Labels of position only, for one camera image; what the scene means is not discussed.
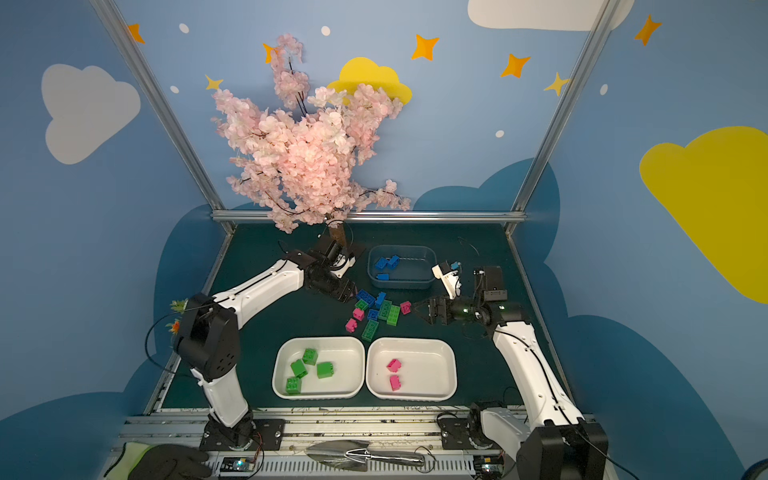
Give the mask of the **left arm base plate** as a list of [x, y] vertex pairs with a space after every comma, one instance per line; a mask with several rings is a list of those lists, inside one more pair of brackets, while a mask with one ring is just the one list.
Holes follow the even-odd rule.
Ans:
[[209, 418], [199, 449], [206, 452], [265, 451], [281, 448], [286, 421], [283, 419], [245, 418], [234, 427], [226, 427]]

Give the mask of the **green lego brick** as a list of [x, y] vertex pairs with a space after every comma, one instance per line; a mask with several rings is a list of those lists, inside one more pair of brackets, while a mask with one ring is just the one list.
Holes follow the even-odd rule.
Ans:
[[302, 359], [293, 361], [290, 364], [290, 368], [296, 378], [302, 379], [308, 375], [308, 370]]
[[316, 374], [319, 379], [331, 378], [335, 373], [332, 362], [320, 362], [316, 365]]
[[314, 348], [306, 348], [302, 355], [302, 361], [305, 365], [316, 365], [318, 362], [319, 353]]
[[302, 379], [298, 376], [288, 377], [285, 382], [285, 393], [289, 396], [299, 395], [302, 390]]

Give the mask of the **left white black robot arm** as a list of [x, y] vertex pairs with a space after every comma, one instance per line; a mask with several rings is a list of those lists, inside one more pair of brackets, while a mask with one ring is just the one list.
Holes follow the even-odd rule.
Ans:
[[240, 285], [188, 300], [173, 350], [189, 365], [208, 401], [203, 450], [243, 451], [257, 440], [253, 410], [236, 371], [241, 358], [240, 330], [262, 310], [302, 288], [342, 303], [355, 298], [357, 287], [345, 274], [364, 251], [362, 245], [343, 245], [332, 235], [322, 234], [312, 249], [289, 251]]

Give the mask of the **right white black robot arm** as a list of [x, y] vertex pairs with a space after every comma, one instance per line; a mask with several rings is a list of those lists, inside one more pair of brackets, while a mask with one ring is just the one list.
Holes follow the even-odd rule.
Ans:
[[489, 402], [472, 405], [468, 439], [508, 454], [519, 479], [602, 479], [609, 441], [602, 426], [586, 420], [549, 365], [522, 307], [508, 300], [498, 266], [474, 272], [470, 295], [462, 292], [461, 266], [442, 262], [432, 274], [445, 292], [426, 300], [430, 324], [453, 322], [484, 328], [507, 364], [523, 402], [526, 420]]

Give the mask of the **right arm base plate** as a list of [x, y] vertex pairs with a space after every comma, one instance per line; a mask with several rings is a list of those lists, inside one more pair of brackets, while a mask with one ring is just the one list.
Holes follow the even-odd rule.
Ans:
[[444, 450], [504, 450], [515, 453], [525, 441], [530, 428], [514, 416], [496, 412], [479, 417], [444, 416], [436, 419]]

